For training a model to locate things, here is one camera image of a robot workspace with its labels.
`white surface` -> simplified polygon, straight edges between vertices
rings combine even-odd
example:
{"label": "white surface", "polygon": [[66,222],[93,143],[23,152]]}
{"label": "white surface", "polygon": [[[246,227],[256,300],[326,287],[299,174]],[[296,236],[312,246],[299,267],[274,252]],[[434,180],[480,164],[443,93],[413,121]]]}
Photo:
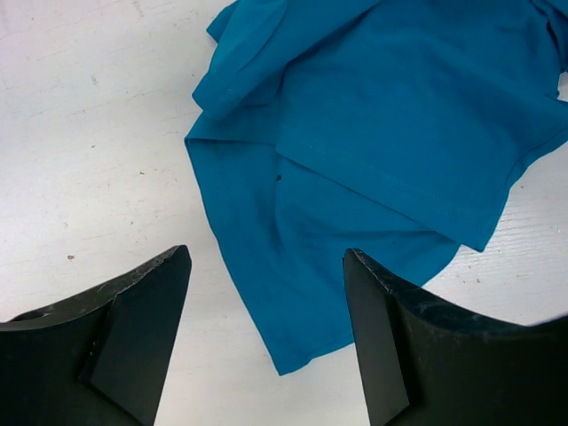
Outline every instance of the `white surface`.
{"label": "white surface", "polygon": [[[0,0],[0,320],[187,244],[157,426],[368,425],[353,347],[276,375],[205,220],[183,136],[224,3]],[[429,289],[520,323],[568,312],[566,164],[533,166],[490,248]]]}

